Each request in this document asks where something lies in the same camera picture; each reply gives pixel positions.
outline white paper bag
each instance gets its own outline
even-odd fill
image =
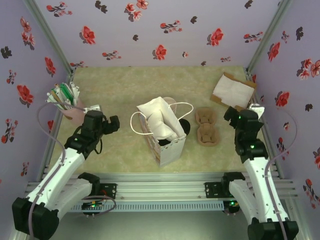
[[[170,107],[171,105],[176,104],[186,104],[191,106],[192,109],[185,115],[177,118]],[[137,106],[137,109],[138,111],[131,116],[130,126],[136,134],[144,135],[148,147],[150,148],[158,165],[163,167],[179,159],[186,141],[186,134],[179,120],[190,114],[194,110],[194,107],[187,102],[177,102],[169,105],[162,97],[157,97],[145,104]],[[160,110],[162,113],[164,124],[167,125],[177,135],[177,139],[172,140],[171,143],[165,146],[159,145],[158,139],[156,139],[154,136],[154,133],[151,131],[147,121],[147,119],[158,110]],[[135,114],[139,114],[142,133],[135,131],[132,126],[132,118]]]

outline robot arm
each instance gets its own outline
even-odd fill
[[[30,234],[28,216],[32,204],[35,203],[32,211],[33,234],[40,240],[50,239],[58,228],[59,221],[72,206],[84,197],[96,195],[100,188],[100,179],[89,173],[79,175],[68,190],[62,194],[61,191],[89,154],[92,151],[98,153],[96,146],[102,141],[102,136],[116,132],[119,127],[117,116],[111,116],[108,122],[101,111],[86,111],[82,126],[77,128],[64,145],[65,158],[62,159],[61,154],[40,184],[27,197],[18,197],[12,204],[15,229]]]
[[[284,239],[277,214],[283,223],[287,239],[293,240],[299,228],[296,221],[289,220],[277,194],[270,170],[267,178],[277,212],[266,182],[265,170],[269,156],[265,144],[257,138],[260,128],[264,125],[259,122],[263,112],[264,107],[251,104],[249,109],[240,112],[229,107],[224,115],[224,119],[230,121],[230,125],[235,129],[235,150],[249,174],[254,196],[240,172],[225,173],[221,183],[238,201],[246,217],[249,240]]]

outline shopping bag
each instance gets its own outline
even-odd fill
[[[183,116],[181,116],[180,118],[177,118],[170,107],[172,105],[177,104],[189,105],[191,106],[191,110]],[[152,152],[152,155],[156,163],[160,167],[163,167],[179,159],[184,148],[187,136],[179,120],[185,117],[186,115],[190,114],[194,110],[194,107],[187,102],[176,102],[173,104],[168,104],[162,97],[157,97],[145,104],[137,106],[137,109],[138,111],[133,113],[130,119],[131,129],[136,134],[144,135],[144,138],[148,144],[149,149]],[[152,128],[148,122],[148,120],[151,121],[151,117],[154,114],[158,115],[159,111],[162,115],[163,123],[168,127],[165,128],[165,130],[162,129],[163,131],[160,131],[162,133],[160,137],[159,135],[157,135],[158,132],[152,131]],[[137,132],[136,130],[134,130],[132,126],[132,119],[136,114],[139,115],[142,132]],[[169,136],[169,140],[171,142],[165,146],[160,146],[159,140],[163,139],[166,136]]]

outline floor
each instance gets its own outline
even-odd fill
[[[87,219],[63,217],[51,240],[248,240],[242,212],[110,212]]]
[[[235,152],[234,129],[223,119],[226,107],[210,100],[215,85],[223,72],[245,81],[241,66],[228,67],[88,67],[78,68],[74,83],[79,86],[82,102],[86,106],[100,104],[108,117],[117,115],[118,132],[102,137],[100,155],[92,152],[76,173],[181,173],[181,172],[230,172],[245,171]],[[201,146],[197,142],[195,111],[185,117],[191,124],[181,158],[164,167],[158,167],[144,137],[130,128],[130,117],[136,106],[157,97],[172,97],[176,102],[194,106],[211,107],[217,113],[216,128],[220,143],[214,147]],[[177,116],[190,110],[178,105]],[[133,127],[141,130],[139,117],[133,119]],[[76,126],[63,117],[58,139],[64,144]],[[50,166],[57,161],[61,150],[55,146]]]

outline cable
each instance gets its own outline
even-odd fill
[[[263,107],[271,107],[274,105],[262,105]],[[269,182],[269,176],[268,176],[268,170],[271,166],[271,164],[273,164],[276,159],[278,157],[281,157],[282,155],[286,154],[286,152],[292,148],[292,146],[294,145],[295,141],[296,141],[296,138],[297,138],[297,134],[298,134],[298,124],[297,124],[297,121],[295,120],[295,118],[286,110],[282,109],[282,108],[278,108],[277,109],[279,110],[282,110],[284,111],[285,113],[287,113],[293,120],[294,124],[295,124],[295,135],[294,135],[294,139],[291,143],[291,145],[283,152],[281,152],[280,154],[276,155],[275,157],[273,157],[266,165],[265,167],[265,170],[264,170],[264,178],[265,178],[265,183],[266,183],[266,186],[268,188],[268,191],[269,191],[269,194],[270,194],[270,197],[271,197],[271,201],[272,201],[272,204],[273,204],[273,207],[274,207],[274,210],[275,210],[275,214],[278,218],[278,221],[280,223],[280,226],[281,226],[281,230],[282,230],[282,234],[283,234],[283,240],[288,240],[288,237],[287,237],[287,234],[286,234],[286,230],[285,230],[285,226],[284,226],[284,223],[282,222],[282,219],[281,219],[281,216],[280,216],[280,213],[279,213],[279,208],[278,208],[278,205],[276,203],[276,199],[275,199],[275,196],[272,192],[272,189],[271,189],[271,185],[270,185],[270,182]]]
[[[90,199],[92,199],[92,198],[109,199],[109,200],[111,200],[111,201],[114,203],[112,208],[110,208],[110,209],[108,209],[108,210],[106,210],[106,211],[100,212],[97,216],[101,216],[101,215],[103,215],[103,214],[106,214],[106,213],[112,211],[113,209],[115,209],[115,208],[117,207],[116,201],[115,201],[112,197],[109,197],[109,196],[106,196],[106,195],[104,195],[104,196],[98,196],[98,195],[96,195],[96,196],[86,196],[86,197],[84,197],[82,200],[90,200]]]
[[[65,106],[69,106],[69,107],[72,107],[72,108],[75,108],[75,109],[79,109],[81,111],[85,111],[83,108],[81,107],[78,107],[78,106],[73,106],[73,105],[70,105],[70,104],[67,104],[67,103],[64,103],[64,102],[47,102],[45,103],[44,105],[42,105],[41,107],[39,107],[39,109],[36,111],[36,120],[41,128],[41,130],[49,137],[51,138],[52,140],[54,140],[58,145],[59,147],[61,148],[62,150],[62,157],[61,157],[61,163],[63,163],[65,161],[65,157],[66,157],[66,150],[64,148],[64,146],[62,145],[62,143],[56,139],[54,136],[50,135],[41,125],[41,122],[40,122],[40,119],[39,119],[39,115],[40,115],[40,111],[41,109],[43,109],[44,107],[46,106],[49,106],[49,105],[58,105],[58,104],[61,104],[61,105],[65,105]],[[43,186],[40,188],[40,190],[38,191],[38,193],[36,194],[36,197],[34,198],[34,201],[32,202],[31,204],[31,207],[30,207],[30,211],[29,211],[29,215],[28,215],[28,228],[29,228],[29,235],[30,235],[30,239],[33,240],[34,239],[34,231],[33,231],[33,227],[32,227],[32,213],[34,212],[34,209],[35,209],[35,206],[36,206],[36,203],[39,199],[39,196],[40,194],[44,191],[45,187],[48,185],[48,183],[51,181],[51,179],[57,174],[57,172],[59,171],[59,169],[61,168],[62,164],[58,165],[58,167],[55,169],[55,171],[52,173],[52,175],[45,181],[45,183],[43,184]]]

